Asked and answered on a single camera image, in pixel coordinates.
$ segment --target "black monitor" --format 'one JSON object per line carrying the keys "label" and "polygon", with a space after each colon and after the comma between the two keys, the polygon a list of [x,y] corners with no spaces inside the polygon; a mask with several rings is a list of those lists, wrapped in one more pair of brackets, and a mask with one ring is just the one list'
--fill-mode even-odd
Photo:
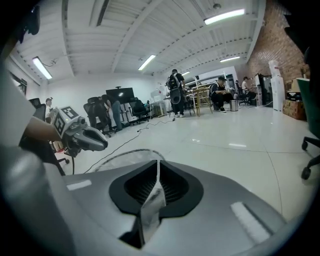
{"label": "black monitor", "polygon": [[120,88],[105,90],[107,95],[120,101],[121,104],[129,103],[131,98],[134,98],[134,90],[132,88]]}

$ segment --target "brick wall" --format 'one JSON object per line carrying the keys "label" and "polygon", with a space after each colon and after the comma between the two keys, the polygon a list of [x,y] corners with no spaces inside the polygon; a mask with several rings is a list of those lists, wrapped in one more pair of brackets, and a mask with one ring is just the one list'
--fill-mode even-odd
{"label": "brick wall", "polygon": [[309,66],[304,63],[302,53],[285,33],[284,28],[288,27],[288,23],[284,14],[289,13],[276,1],[266,1],[264,26],[247,66],[249,77],[254,77],[257,73],[271,75],[268,62],[277,60],[287,90],[292,79],[302,77],[301,69],[307,76],[310,71]]}

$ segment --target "cardboard box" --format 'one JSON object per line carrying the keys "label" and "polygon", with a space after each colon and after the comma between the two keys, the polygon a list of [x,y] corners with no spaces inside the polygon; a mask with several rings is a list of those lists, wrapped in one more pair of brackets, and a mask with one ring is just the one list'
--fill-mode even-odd
{"label": "cardboard box", "polygon": [[303,102],[285,100],[283,102],[282,112],[297,120],[307,120],[306,110]]}

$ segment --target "glossy floor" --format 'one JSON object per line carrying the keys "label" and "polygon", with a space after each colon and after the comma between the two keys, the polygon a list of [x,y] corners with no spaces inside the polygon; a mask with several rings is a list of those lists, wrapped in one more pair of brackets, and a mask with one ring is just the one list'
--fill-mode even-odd
{"label": "glossy floor", "polygon": [[[151,124],[173,119],[154,118]],[[210,113],[202,108],[201,116],[187,112],[174,122],[149,125],[147,122],[128,127],[108,138],[102,152],[82,151],[75,159],[75,173],[87,171],[94,163],[134,149],[152,149],[173,161],[233,179],[265,200],[286,220],[302,214],[308,207],[320,178],[319,166],[311,168],[309,180],[300,178],[302,169],[319,149],[301,149],[304,136],[313,137],[308,124],[267,107],[240,107],[237,112]],[[104,161],[90,169],[93,172]],[[64,164],[67,174],[72,164]]]}

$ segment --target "black backpack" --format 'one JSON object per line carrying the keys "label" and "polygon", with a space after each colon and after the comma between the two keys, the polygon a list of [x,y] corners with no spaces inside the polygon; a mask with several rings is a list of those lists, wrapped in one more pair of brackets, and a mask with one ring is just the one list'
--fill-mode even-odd
{"label": "black backpack", "polygon": [[178,89],[180,86],[180,82],[177,78],[177,73],[171,74],[166,81],[166,86],[168,86],[169,91]]}
{"label": "black backpack", "polygon": [[211,98],[211,95],[213,94],[214,85],[219,86],[218,82],[215,82],[215,83],[213,83],[213,84],[210,85],[209,91],[208,91],[208,97],[209,97],[209,98]]}

